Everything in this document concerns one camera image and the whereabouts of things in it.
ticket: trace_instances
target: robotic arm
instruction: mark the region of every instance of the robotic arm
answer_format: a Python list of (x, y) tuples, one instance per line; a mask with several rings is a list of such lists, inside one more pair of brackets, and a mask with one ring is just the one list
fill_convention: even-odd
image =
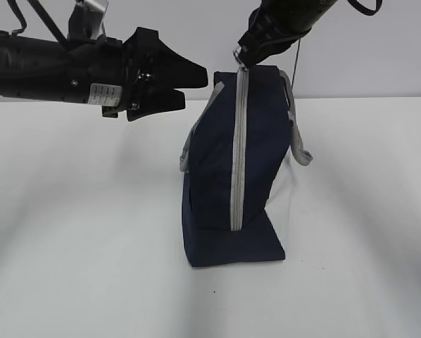
[[(76, 0), (64, 37), (39, 0), (27, 0), (57, 42), (20, 37), (27, 23), (15, 0), (7, 0), (21, 23), (11, 34), (0, 30), (0, 95), (102, 106), (104, 117), (127, 111), (129, 121), (185, 108), (176, 89), (208, 84), (206, 69), (169, 49), (158, 32), (137, 28), (126, 41), (107, 37), (107, 0)], [(337, 0), (262, 0), (234, 51), (246, 67), (286, 51), (307, 35)], [(348, 0), (365, 15), (375, 10)]]
[(38, 0), (27, 0), (57, 42), (19, 37), (26, 22), (8, 0), (22, 28), (0, 31), (0, 95), (102, 106), (103, 116), (129, 121), (185, 108), (179, 88), (208, 84), (206, 69), (169, 49), (158, 32), (137, 28), (126, 41), (103, 29), (107, 0), (76, 0), (64, 37)]
[[(239, 40), (234, 51), (237, 61), (247, 68), (260, 63), (268, 56), (280, 54), (297, 40), (307, 35), (314, 23), (337, 0), (262, 0), (262, 4), (249, 18), (249, 29)], [(376, 8), (368, 9), (356, 0), (348, 0), (356, 10), (365, 15), (376, 14), (382, 0), (376, 0)]]

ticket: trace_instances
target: white surface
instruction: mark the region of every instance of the white surface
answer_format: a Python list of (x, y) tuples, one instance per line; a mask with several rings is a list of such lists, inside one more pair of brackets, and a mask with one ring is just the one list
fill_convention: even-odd
[[(41, 0), (64, 33), (74, 0)], [(361, 0), (374, 7), (375, 0)], [(24, 0), (27, 36), (53, 39)], [(106, 31), (127, 39), (137, 26), (160, 31), (173, 50), (206, 67), (234, 71), (232, 50), (260, 0), (110, 0)], [(18, 21), (0, 0), (0, 29)], [(295, 48), (268, 63), (291, 74)], [(421, 96), (421, 0), (389, 0), (368, 18), (339, 0), (303, 40), (297, 97)], [(207, 99), (211, 86), (188, 91)]]
[(204, 104), (0, 104), (0, 338), (421, 337), (421, 99), (299, 100), (287, 260), (193, 270), (178, 158)]

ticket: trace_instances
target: white wall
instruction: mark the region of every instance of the white wall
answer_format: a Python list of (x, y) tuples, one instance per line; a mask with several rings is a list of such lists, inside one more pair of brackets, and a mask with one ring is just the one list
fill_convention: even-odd
[[(363, 0), (373, 6), (375, 0)], [(24, 0), (27, 35), (52, 39)], [(42, 0), (66, 32), (73, 0)], [(127, 39), (137, 26), (160, 31), (172, 49), (207, 67), (234, 70), (232, 50), (244, 33), (248, 16), (260, 0), (111, 0), (108, 35)], [(5, 0), (0, 0), (0, 29), (18, 26)], [(295, 50), (272, 57), (291, 72)], [(205, 99), (210, 88), (188, 91)], [(299, 97), (421, 96), (421, 0), (388, 0), (373, 18), (340, 0), (302, 43)]]

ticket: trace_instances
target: metal bracket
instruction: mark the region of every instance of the metal bracket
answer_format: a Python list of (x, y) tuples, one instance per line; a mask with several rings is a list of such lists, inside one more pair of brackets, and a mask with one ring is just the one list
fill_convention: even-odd
[(108, 0), (76, 0), (76, 6), (84, 6), (89, 9), (91, 39), (98, 39), (101, 34), (105, 34), (104, 16), (106, 16), (108, 5)]

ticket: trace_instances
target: black cable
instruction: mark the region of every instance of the black cable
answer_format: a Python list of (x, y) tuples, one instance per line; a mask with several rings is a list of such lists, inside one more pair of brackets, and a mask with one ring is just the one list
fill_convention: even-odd
[(372, 16), (372, 15), (375, 15), (376, 13), (378, 13), (379, 10), (381, 9), (381, 6), (382, 6), (382, 0), (377, 0), (377, 5), (376, 5), (375, 9), (367, 8), (357, 0), (348, 0), (348, 2), (350, 3), (350, 5), (352, 5), (352, 7), (357, 9), (359, 12), (361, 12), (364, 15), (368, 15), (368, 16)]
[(56, 38), (57, 42), (65, 49), (69, 49), (68, 40), (63, 36), (61, 30), (56, 26), (55, 22), (49, 16), (48, 12), (45, 11), (43, 6), (40, 4), (38, 0), (27, 0), (29, 4), (32, 6), (34, 11), (38, 14), (40, 19), (42, 19), (43, 23), (52, 33), (52, 35)]
[(298, 40), (298, 47), (296, 47), (295, 65), (294, 65), (294, 76), (292, 77), (292, 89), (295, 84), (296, 67), (298, 65), (298, 57), (300, 56), (301, 39)]
[(16, 18), (20, 21), (21, 28), (19, 30), (13, 30), (12, 36), (16, 37), (17, 35), (23, 33), (27, 28), (26, 19), (21, 13), (20, 7), (18, 7), (16, 0), (7, 0), (8, 5), (10, 6), (13, 14), (15, 14)]

